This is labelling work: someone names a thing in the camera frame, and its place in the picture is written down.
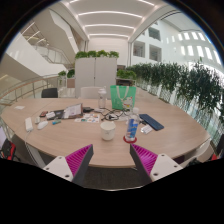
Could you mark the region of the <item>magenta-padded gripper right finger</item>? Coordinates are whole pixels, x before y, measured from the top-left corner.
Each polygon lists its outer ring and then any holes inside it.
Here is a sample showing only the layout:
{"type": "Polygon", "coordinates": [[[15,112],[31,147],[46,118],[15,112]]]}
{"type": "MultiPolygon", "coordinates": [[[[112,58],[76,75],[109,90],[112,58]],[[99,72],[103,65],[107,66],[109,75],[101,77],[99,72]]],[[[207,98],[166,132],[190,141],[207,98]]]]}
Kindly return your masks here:
{"type": "Polygon", "coordinates": [[[130,154],[143,182],[154,182],[182,169],[166,154],[155,154],[136,144],[130,145],[130,154]]]}

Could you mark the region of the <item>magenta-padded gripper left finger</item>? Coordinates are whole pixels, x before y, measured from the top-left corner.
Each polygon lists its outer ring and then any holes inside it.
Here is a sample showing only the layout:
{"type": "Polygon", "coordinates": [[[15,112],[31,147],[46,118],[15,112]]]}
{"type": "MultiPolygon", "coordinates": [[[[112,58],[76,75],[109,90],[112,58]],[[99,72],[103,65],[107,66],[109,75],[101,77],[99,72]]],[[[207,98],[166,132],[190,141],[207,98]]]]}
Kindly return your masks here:
{"type": "Polygon", "coordinates": [[[57,156],[44,167],[44,170],[81,186],[92,156],[93,145],[90,144],[66,157],[57,156]]]}

